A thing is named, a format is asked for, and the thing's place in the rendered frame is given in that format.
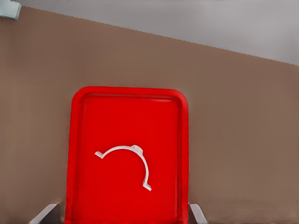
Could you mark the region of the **red rectangular plastic tray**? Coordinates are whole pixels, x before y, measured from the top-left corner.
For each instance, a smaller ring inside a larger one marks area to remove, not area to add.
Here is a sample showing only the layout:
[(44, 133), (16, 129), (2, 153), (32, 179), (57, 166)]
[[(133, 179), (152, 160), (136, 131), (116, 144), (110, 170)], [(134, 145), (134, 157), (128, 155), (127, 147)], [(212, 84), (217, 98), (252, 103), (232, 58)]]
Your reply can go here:
[[(65, 224), (187, 224), (188, 103), (171, 89), (96, 87), (72, 99)], [(138, 145), (149, 167), (128, 150)]]

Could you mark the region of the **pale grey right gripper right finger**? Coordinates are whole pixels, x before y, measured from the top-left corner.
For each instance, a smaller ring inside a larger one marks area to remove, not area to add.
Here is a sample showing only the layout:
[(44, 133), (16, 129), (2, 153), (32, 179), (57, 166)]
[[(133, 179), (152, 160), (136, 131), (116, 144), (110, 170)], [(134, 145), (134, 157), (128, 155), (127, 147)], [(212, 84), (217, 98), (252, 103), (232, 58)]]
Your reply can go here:
[(198, 204), (188, 205), (188, 224), (207, 224), (207, 220)]

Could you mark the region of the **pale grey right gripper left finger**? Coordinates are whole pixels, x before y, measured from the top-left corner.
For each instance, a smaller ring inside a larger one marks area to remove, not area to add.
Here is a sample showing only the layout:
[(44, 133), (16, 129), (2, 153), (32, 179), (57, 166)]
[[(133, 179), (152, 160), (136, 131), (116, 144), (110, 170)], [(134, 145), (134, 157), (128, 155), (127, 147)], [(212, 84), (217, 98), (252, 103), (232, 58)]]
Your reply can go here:
[(46, 206), (28, 224), (58, 224), (58, 203)]

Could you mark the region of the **white drainage pipe clamp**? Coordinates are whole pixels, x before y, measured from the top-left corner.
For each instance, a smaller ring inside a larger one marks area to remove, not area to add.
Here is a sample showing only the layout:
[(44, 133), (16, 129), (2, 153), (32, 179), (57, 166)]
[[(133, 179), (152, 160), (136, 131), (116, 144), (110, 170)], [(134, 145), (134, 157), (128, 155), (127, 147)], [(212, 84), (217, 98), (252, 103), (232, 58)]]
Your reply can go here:
[(113, 147), (109, 150), (107, 150), (104, 153), (101, 153), (100, 151), (96, 151), (94, 154), (101, 158), (104, 159), (109, 153), (117, 151), (117, 150), (128, 150), (130, 152), (133, 152), (135, 154), (137, 154), (140, 159), (143, 161), (144, 167), (145, 167), (145, 176), (144, 176), (144, 180), (142, 183), (142, 186), (147, 189), (148, 191), (152, 191), (152, 187), (148, 184), (148, 179), (149, 179), (149, 167), (147, 164), (147, 161), (143, 155), (143, 149), (141, 147), (139, 147), (138, 145), (132, 145), (132, 146), (116, 146)]

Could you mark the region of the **silver frame post foot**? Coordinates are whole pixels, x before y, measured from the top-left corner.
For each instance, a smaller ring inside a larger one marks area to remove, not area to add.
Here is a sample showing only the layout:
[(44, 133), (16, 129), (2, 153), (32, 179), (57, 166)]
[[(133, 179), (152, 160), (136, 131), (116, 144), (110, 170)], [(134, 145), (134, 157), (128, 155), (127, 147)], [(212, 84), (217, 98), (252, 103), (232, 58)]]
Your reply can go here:
[(18, 20), (21, 10), (19, 2), (11, 0), (0, 0), (0, 17)]

